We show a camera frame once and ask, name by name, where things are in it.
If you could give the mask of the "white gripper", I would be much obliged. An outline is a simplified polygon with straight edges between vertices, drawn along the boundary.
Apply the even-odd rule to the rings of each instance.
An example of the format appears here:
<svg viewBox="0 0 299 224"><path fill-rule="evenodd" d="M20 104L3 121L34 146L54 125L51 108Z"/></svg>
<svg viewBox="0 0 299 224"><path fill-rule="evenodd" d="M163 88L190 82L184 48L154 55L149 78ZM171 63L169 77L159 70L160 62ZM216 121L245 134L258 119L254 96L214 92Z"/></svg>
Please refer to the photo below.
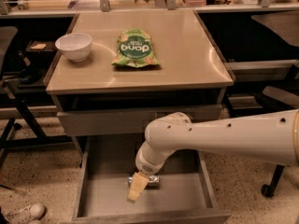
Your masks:
<svg viewBox="0 0 299 224"><path fill-rule="evenodd" d="M128 191L127 200L135 203L148 185L148 175L157 174L164 166L165 161L174 153L173 149L157 149L148 142L144 142L137 151L135 166L138 171L133 174L131 186Z"/></svg>

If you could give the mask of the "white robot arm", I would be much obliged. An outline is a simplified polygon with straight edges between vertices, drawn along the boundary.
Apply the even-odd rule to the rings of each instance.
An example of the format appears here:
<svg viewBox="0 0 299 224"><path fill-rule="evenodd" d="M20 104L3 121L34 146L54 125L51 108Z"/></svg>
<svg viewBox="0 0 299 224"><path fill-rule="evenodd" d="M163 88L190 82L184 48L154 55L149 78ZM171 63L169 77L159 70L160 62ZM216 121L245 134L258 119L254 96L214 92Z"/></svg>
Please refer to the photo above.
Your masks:
<svg viewBox="0 0 299 224"><path fill-rule="evenodd" d="M299 165L299 110L194 123L176 112L148 124L135 157L127 200L136 202L165 161L176 151L194 149Z"/></svg>

